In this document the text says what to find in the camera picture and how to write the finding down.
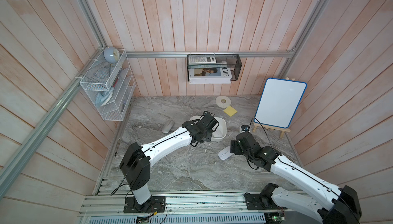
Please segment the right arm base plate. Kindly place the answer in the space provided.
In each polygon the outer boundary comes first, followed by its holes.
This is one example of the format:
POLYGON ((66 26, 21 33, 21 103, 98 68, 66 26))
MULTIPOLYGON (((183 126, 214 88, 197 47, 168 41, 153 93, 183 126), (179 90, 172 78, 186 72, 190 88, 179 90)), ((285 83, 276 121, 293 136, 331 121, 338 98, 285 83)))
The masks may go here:
POLYGON ((244 194, 247 210, 286 210, 286 207, 277 206, 271 197, 262 194, 251 194, 246 192, 244 194))

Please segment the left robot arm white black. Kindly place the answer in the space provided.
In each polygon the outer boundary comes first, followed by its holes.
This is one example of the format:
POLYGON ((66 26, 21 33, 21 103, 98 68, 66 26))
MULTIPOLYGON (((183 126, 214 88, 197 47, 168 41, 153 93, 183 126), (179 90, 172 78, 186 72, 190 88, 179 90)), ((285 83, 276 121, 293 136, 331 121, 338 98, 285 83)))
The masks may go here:
POLYGON ((220 122, 208 111, 195 120, 182 124, 174 132, 154 142, 144 144, 131 144, 119 168, 124 175, 132 195, 134 204, 140 212, 146 211, 154 204, 148 188, 150 168, 162 158, 183 147, 196 147, 204 142, 210 142, 213 133, 220 126, 220 122))

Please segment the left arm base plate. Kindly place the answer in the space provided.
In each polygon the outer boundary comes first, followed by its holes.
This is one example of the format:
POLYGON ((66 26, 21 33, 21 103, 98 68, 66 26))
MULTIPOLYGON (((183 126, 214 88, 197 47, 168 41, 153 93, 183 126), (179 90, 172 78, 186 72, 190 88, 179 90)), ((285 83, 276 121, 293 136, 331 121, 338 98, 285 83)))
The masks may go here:
POLYGON ((152 196, 144 204, 139 204, 134 197, 125 199, 124 213, 162 213, 165 212, 166 197, 152 196))

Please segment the white computer mouse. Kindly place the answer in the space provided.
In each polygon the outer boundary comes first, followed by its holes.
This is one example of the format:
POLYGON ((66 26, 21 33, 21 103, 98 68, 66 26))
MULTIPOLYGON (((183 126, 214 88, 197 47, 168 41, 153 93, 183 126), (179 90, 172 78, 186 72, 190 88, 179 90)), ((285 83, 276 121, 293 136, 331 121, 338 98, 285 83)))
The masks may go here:
POLYGON ((231 152, 231 147, 227 146, 224 149, 222 149, 219 153, 218 156, 221 160, 227 160, 228 158, 230 158, 233 155, 233 153, 231 152))

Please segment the grey computer mouse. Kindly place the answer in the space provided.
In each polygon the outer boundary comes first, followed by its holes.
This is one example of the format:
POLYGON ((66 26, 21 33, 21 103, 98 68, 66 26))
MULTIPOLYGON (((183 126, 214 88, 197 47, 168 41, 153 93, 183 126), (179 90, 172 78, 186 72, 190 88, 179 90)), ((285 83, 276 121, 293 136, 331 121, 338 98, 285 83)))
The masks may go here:
POLYGON ((172 121, 172 120, 167 121, 167 122, 164 124, 164 126, 162 127, 162 130, 161 130, 161 131, 162 131, 164 134, 168 134, 168 133, 171 131, 171 129, 173 128, 174 124, 175 124, 175 122, 172 121))

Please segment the white plastic storage box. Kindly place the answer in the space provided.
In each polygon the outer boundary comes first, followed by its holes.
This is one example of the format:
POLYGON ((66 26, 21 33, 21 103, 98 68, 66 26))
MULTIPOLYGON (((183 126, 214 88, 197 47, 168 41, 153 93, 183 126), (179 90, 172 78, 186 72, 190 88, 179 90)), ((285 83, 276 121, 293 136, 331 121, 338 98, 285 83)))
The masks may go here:
MULTIPOLYGON (((187 127, 188 131, 195 132, 197 130, 197 124, 199 120, 204 120, 204 115, 196 115, 191 117, 190 125, 187 127)), ((220 117, 215 118, 217 120, 217 124, 212 128, 212 135, 206 137, 203 142, 221 142, 227 135, 227 124, 226 121, 220 117)))

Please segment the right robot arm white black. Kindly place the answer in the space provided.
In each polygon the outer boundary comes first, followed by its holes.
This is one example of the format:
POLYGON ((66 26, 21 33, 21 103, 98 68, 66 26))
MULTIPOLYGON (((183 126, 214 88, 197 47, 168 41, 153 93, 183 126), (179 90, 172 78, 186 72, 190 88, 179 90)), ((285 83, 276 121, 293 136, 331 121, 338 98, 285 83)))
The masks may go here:
POLYGON ((269 183, 259 194, 245 194, 248 210, 287 208, 306 215, 322 224, 358 224, 362 211, 357 192, 326 182, 271 146, 262 147, 253 135, 245 131, 231 141, 230 152, 245 156, 249 164, 274 173, 305 192, 304 195, 269 183))

